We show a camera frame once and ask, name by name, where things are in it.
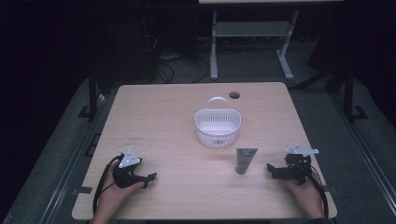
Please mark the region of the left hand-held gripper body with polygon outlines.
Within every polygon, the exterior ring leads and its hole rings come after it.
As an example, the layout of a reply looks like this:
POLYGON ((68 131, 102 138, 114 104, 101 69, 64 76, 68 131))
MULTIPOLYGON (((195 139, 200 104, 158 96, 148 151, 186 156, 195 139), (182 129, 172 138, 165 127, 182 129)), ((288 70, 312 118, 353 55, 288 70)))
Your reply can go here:
POLYGON ((125 189, 138 182, 149 182, 147 176, 134 173, 141 161, 130 148, 121 155, 120 163, 113 170, 113 178, 119 188, 125 189))

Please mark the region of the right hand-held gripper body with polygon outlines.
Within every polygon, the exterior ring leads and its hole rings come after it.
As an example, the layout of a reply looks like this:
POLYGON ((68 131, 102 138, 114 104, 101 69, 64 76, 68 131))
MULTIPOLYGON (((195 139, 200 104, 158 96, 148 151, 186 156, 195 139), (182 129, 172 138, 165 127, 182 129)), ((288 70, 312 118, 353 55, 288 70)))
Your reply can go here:
POLYGON ((296 145, 286 148, 286 166, 275 168, 275 179, 295 180, 302 185, 312 175, 311 156, 318 154, 316 148, 296 145))

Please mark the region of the person's right hand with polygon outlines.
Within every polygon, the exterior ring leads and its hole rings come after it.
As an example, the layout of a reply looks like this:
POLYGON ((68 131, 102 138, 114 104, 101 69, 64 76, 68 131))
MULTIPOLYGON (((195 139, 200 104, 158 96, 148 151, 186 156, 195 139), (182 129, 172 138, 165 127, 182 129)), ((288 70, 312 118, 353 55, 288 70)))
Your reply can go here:
POLYGON ((280 183, 290 191, 308 219, 326 217, 321 196, 311 180, 306 180, 302 185, 297 185, 291 180, 281 180, 280 183))

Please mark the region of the person's left hand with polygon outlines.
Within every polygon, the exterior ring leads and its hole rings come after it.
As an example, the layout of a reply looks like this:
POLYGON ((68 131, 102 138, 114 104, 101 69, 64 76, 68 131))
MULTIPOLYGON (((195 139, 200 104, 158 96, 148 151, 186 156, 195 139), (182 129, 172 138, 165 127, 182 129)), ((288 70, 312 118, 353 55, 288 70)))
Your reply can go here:
POLYGON ((99 196, 97 210, 93 218, 105 218, 110 222, 123 203, 144 185, 143 182, 138 182, 125 189, 119 188, 113 178, 113 170, 119 163, 119 161, 114 161, 106 174, 103 192, 99 196))

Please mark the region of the grey squeeze tube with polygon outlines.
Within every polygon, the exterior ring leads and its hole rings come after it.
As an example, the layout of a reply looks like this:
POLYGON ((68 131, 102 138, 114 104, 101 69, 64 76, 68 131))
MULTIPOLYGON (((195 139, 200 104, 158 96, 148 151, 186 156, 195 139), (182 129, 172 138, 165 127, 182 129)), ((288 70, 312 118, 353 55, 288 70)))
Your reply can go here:
POLYGON ((254 156, 256 155, 257 148, 238 148, 236 150, 236 165, 235 171, 239 175, 244 175, 250 163, 252 162, 254 156))

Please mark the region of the white plastic basket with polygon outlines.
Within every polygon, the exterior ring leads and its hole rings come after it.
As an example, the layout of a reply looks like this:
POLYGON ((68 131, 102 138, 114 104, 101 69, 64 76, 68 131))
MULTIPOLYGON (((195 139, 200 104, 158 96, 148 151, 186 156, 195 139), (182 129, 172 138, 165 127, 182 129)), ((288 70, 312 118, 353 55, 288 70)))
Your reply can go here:
POLYGON ((209 99, 205 107, 194 116, 199 142, 210 148, 226 148, 231 146, 239 134, 242 123, 240 113, 231 108, 230 102, 224 97, 215 96, 209 99), (211 103, 224 102, 225 108, 210 108, 211 103))

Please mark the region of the black metal stand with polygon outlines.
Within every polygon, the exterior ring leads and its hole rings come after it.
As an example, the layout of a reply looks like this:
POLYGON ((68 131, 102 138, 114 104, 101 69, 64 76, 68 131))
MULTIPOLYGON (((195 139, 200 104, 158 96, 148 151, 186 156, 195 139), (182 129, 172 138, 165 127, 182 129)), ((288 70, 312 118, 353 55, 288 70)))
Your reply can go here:
POLYGON ((347 120, 353 123, 357 119, 368 119, 363 108, 359 105, 353 105, 354 92, 354 76, 350 67, 348 67, 345 75, 344 87, 344 106, 343 111, 347 120))
POLYGON ((78 117, 85 118, 88 120, 88 122, 91 122, 93 121, 97 113, 97 98, 98 98, 94 69, 92 69, 89 74, 88 84, 89 84, 89 104, 84 105, 80 109, 78 117))

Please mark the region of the aluminium floor rail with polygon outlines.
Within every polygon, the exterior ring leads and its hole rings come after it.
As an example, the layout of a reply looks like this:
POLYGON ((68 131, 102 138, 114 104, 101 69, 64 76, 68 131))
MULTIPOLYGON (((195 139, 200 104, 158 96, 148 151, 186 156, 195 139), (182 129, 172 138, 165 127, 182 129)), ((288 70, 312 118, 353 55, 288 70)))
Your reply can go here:
POLYGON ((100 134, 96 133, 95 130, 99 126, 99 117, 105 105, 106 97, 103 94, 100 94, 97 99, 93 101, 93 105, 84 106, 81 109, 81 111, 85 113, 85 117, 87 117, 87 110, 92 112, 93 109, 96 108, 97 111, 92 118, 89 118, 88 124, 80 136, 78 144, 71 155, 70 161, 67 163, 60 182, 53 191, 49 204, 40 218, 39 224, 54 223, 67 191, 69 191, 74 178, 78 176, 78 161, 81 158, 91 158, 93 156, 93 151, 96 148, 96 143, 100 136, 100 134))
POLYGON ((338 114, 341 116, 342 121, 345 123, 349 132, 352 134, 353 139, 358 145, 363 161, 369 169, 369 172, 373 177, 374 182, 379 187, 379 190, 381 191, 393 215, 396 216, 396 190, 390 184, 389 179, 386 177, 378 161, 375 159, 368 143, 365 141, 363 135, 356 126, 356 120, 358 120, 358 118, 349 119, 347 117, 343 109, 343 102, 341 101, 339 96, 331 94, 330 99, 334 104, 338 114))

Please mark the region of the white metal table frame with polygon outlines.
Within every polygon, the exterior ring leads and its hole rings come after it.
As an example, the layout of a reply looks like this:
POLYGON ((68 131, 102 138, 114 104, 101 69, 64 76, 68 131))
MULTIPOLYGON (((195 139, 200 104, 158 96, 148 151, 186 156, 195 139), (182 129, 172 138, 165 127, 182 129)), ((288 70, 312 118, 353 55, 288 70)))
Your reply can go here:
POLYGON ((288 21, 217 21, 217 12, 212 14, 210 77, 219 78, 217 62, 217 40, 220 37, 283 37, 284 42, 276 50, 276 57, 282 68, 285 79, 292 80, 293 74, 286 59, 286 52, 299 15, 294 10, 288 21))

